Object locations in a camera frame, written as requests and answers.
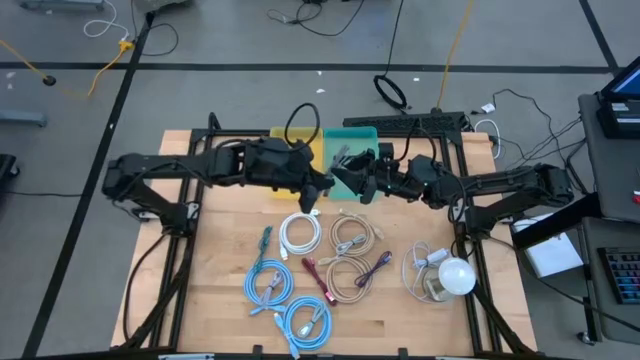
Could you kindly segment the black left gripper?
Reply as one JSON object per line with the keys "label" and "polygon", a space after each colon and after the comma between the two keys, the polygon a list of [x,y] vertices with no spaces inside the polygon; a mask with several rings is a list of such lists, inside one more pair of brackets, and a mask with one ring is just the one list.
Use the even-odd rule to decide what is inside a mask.
{"label": "black left gripper", "polygon": [[245,143],[245,183],[300,192],[298,204],[309,214],[319,193],[327,193],[335,185],[331,174],[312,166],[314,153],[302,141],[290,148],[281,138],[263,137]]}

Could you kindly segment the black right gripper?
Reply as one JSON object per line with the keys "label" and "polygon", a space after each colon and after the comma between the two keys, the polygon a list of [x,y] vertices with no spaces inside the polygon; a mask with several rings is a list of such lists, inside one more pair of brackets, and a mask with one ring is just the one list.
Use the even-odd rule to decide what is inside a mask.
{"label": "black right gripper", "polygon": [[342,168],[333,168],[331,173],[354,194],[367,196],[371,202],[380,191],[385,197],[395,196],[409,199],[406,176],[399,171],[400,162],[394,159],[392,143],[380,143],[378,157],[373,151],[357,155],[345,155],[340,161]]}

